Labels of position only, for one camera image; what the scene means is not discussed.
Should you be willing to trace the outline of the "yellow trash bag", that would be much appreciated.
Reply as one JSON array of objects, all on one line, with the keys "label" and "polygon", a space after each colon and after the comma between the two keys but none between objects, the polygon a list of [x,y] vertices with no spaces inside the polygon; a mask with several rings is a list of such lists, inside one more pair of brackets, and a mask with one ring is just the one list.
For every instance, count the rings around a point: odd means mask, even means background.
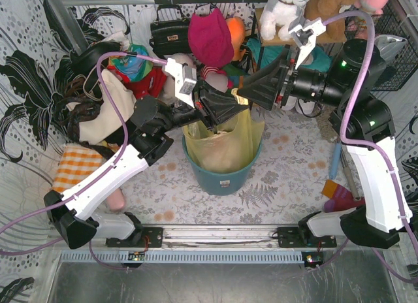
[{"label": "yellow trash bag", "polygon": [[198,121],[182,127],[186,150],[192,162],[209,172],[236,172],[255,159],[265,123],[254,121],[245,109],[215,131]]}]

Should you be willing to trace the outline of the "teal trash bin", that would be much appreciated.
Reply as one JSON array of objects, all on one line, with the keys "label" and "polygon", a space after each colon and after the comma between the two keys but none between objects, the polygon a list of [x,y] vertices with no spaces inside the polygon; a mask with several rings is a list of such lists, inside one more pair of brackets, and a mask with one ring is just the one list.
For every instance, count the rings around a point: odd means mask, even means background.
[{"label": "teal trash bin", "polygon": [[189,164],[191,165],[197,183],[204,192],[215,196],[232,195],[244,186],[246,180],[248,179],[250,169],[259,157],[262,146],[263,141],[261,140],[255,157],[247,166],[237,170],[236,172],[222,174],[210,172],[195,164],[188,154],[185,138],[182,138],[182,148]]}]

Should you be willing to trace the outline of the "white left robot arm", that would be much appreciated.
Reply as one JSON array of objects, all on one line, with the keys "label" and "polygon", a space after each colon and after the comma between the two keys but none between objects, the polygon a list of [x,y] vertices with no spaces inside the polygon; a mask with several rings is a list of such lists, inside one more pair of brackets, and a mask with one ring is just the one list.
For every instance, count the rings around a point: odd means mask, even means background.
[{"label": "white left robot arm", "polygon": [[115,241],[118,246],[134,247],[145,239],[143,225],[131,212],[106,214],[99,205],[136,174],[156,163],[171,147],[167,132],[197,121],[207,129],[229,121],[248,109],[237,98],[222,93],[203,81],[191,92],[191,104],[166,104],[152,96],[136,101],[123,146],[94,173],[72,188],[44,196],[48,219],[70,249],[78,249],[94,238]]}]

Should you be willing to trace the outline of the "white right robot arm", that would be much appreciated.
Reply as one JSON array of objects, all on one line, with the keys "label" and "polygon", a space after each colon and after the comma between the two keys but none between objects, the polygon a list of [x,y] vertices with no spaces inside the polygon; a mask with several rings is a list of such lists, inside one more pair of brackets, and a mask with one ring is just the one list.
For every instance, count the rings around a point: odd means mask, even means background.
[{"label": "white right robot arm", "polygon": [[345,236],[359,246],[387,249],[401,230],[416,227],[396,167],[391,111],[371,94],[385,66],[375,44],[363,39],[346,42],[327,72],[299,67],[284,49],[238,90],[267,110],[290,97],[334,107],[330,122],[359,173],[364,204],[305,217],[299,222],[305,237]]}]

